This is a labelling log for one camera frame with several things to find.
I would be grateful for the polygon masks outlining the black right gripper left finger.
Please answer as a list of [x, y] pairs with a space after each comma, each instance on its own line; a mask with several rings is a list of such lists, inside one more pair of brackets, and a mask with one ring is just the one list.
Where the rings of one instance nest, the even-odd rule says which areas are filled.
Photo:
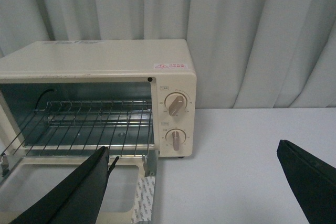
[[10, 223], [95, 223], [118, 160], [109, 165], [109, 149], [101, 147]]

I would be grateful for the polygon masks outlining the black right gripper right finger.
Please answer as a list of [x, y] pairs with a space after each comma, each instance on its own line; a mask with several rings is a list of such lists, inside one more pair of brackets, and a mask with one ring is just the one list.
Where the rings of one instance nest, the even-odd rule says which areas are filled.
[[288, 140], [277, 157], [309, 223], [335, 223], [335, 168]]

